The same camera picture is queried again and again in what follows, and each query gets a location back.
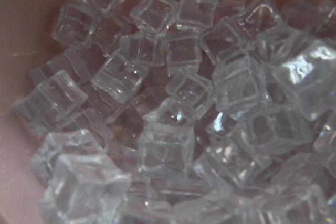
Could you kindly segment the pile of clear ice cubes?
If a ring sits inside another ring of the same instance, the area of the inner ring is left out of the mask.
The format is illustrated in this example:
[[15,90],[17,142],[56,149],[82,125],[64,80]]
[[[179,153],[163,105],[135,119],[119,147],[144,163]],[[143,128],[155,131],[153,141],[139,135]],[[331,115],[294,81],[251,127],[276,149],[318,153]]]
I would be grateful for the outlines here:
[[69,0],[15,112],[48,223],[335,223],[335,2]]

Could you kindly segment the pink bowl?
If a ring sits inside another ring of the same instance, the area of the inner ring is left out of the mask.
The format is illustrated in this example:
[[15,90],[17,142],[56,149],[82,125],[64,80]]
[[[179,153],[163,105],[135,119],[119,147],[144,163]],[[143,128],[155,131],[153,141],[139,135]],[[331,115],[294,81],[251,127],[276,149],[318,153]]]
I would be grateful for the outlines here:
[[[44,189],[30,170],[37,144],[12,104],[30,92],[27,71],[62,51],[50,32],[64,1],[1,0],[1,223],[44,223]],[[291,1],[275,0],[279,8]]]

